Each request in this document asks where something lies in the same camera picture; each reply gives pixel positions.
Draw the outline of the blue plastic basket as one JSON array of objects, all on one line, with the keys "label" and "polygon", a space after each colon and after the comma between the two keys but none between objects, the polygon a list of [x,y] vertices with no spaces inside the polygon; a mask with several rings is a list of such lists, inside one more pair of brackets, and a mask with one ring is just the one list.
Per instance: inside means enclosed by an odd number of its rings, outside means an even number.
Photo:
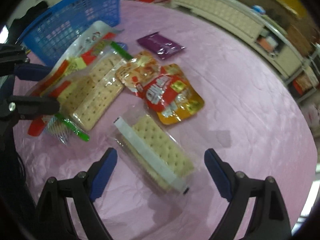
[{"label": "blue plastic basket", "polygon": [[120,0],[62,0],[29,24],[17,43],[53,66],[66,49],[95,21],[120,23]]}]

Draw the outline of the green edged cracker pack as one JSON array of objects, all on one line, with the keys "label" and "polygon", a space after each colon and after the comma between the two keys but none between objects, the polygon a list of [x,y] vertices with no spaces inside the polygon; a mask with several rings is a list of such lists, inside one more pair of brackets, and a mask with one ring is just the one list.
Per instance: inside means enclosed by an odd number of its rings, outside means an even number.
[{"label": "green edged cracker pack", "polygon": [[116,70],[129,58],[127,45],[111,42],[85,68],[50,85],[44,94],[56,98],[60,110],[51,118],[44,118],[44,131],[64,144],[72,134],[89,141],[88,132],[124,89]]}]

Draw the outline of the red silver cracker bag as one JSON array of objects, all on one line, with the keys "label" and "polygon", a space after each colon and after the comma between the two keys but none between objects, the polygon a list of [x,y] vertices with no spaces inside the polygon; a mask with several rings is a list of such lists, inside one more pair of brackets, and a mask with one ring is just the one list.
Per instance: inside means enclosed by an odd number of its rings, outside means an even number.
[{"label": "red silver cracker bag", "polygon": [[[86,64],[91,63],[99,51],[113,42],[117,34],[119,31],[106,23],[94,22],[68,47],[50,73],[29,90],[28,94],[30,96],[46,96],[44,93],[50,85],[75,70],[85,68]],[[44,115],[31,122],[28,128],[29,135],[36,137],[41,134],[46,126],[45,117],[49,116]]]}]

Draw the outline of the clear white cracker pack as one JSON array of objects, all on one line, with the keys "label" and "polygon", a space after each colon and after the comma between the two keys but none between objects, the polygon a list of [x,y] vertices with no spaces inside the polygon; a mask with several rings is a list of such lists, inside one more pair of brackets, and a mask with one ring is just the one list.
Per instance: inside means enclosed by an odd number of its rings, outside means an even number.
[{"label": "clear white cracker pack", "polygon": [[113,122],[123,151],[164,192],[186,194],[200,158],[183,147],[150,115],[120,116]]}]

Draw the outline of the red yellow snack bag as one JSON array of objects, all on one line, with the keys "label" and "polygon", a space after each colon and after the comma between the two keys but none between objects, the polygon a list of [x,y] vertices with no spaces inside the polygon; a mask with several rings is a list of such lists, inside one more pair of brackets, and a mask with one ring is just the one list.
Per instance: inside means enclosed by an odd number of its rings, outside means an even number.
[{"label": "red yellow snack bag", "polygon": [[148,51],[141,51],[119,67],[116,77],[143,99],[164,125],[188,119],[204,107],[203,98],[179,65],[161,65]]}]

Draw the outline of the purple snack packet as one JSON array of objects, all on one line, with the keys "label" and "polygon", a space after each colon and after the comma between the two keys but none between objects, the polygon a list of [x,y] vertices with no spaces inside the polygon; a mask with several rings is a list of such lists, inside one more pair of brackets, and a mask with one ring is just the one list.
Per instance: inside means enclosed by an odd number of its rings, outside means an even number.
[{"label": "purple snack packet", "polygon": [[137,43],[143,48],[155,53],[161,60],[167,60],[185,49],[184,46],[168,39],[159,32],[141,37],[137,39]]}]

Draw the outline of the pink quilted tablecloth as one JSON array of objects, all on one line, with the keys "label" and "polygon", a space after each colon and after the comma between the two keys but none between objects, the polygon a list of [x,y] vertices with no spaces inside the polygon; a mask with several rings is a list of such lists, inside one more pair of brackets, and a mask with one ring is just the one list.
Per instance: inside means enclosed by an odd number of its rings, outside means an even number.
[{"label": "pink quilted tablecloth", "polygon": [[162,197],[118,162],[104,194],[95,201],[114,239],[208,239],[228,205],[203,163],[213,148],[236,171],[251,178],[273,176],[295,224],[315,176],[317,150],[296,102],[256,53],[232,35],[193,16],[155,4],[123,0],[117,40],[140,52],[136,40],[149,33],[185,46],[172,58],[205,101],[193,118],[168,132],[200,162],[190,191]]}]

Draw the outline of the white metal shelf rack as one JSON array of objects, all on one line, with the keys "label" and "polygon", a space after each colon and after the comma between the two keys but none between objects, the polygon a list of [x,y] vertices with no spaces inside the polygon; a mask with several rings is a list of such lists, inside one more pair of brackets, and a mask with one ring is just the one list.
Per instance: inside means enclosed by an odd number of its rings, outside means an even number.
[{"label": "white metal shelf rack", "polygon": [[287,81],[286,86],[296,103],[301,103],[319,90],[319,43]]}]

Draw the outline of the white tv cabinet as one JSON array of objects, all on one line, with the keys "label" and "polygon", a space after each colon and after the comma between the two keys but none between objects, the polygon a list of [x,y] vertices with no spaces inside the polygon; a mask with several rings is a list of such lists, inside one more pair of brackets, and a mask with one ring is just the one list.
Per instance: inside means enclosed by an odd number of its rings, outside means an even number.
[{"label": "white tv cabinet", "polygon": [[231,32],[263,56],[286,80],[301,70],[303,56],[261,14],[237,0],[171,0],[172,5],[192,13]]}]

